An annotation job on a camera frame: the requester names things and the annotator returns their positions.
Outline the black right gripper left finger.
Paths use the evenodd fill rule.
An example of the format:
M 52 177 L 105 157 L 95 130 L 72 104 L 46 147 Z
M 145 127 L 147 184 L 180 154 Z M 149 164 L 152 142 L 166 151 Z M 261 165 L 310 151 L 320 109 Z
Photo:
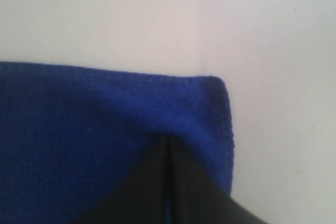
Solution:
M 120 186 L 76 223 L 166 223 L 169 151 L 165 136 L 153 140 Z

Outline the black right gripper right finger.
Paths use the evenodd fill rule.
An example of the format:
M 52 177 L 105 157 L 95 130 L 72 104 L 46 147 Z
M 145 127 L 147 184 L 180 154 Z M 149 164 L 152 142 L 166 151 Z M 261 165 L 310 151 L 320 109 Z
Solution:
M 178 137 L 169 138 L 171 223 L 265 223 L 232 200 Z

